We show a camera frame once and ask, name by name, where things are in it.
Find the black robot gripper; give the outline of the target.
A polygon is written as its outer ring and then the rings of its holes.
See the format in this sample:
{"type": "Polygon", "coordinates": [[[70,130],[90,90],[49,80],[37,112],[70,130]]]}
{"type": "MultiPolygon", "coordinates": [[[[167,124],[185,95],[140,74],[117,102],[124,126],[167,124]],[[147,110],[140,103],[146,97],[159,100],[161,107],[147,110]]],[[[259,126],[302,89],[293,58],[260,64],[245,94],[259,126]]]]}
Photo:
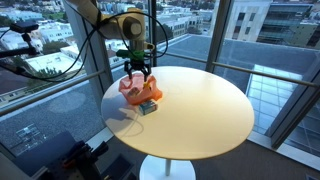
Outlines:
{"type": "Polygon", "coordinates": [[[128,75],[128,78],[132,79],[132,70],[139,70],[144,74],[144,82],[147,81],[149,75],[151,74],[151,67],[146,64],[143,60],[130,59],[124,62],[124,70],[128,75]]]}

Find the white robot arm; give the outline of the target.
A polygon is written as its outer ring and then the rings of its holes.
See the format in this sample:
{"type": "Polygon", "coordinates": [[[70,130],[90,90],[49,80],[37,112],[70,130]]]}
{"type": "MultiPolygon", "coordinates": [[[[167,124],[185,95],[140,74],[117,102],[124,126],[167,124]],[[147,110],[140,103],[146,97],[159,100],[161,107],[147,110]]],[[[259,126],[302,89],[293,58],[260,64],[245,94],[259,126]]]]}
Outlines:
{"type": "Polygon", "coordinates": [[[154,45],[145,41],[145,14],[131,7],[126,12],[116,15],[103,14],[92,0],[66,0],[66,3],[87,20],[95,30],[106,39],[129,41],[126,50],[116,52],[117,57],[129,58],[124,63],[124,71],[132,79],[132,71],[141,71],[144,81],[151,74],[151,67],[145,63],[146,50],[153,50],[154,45]]]}

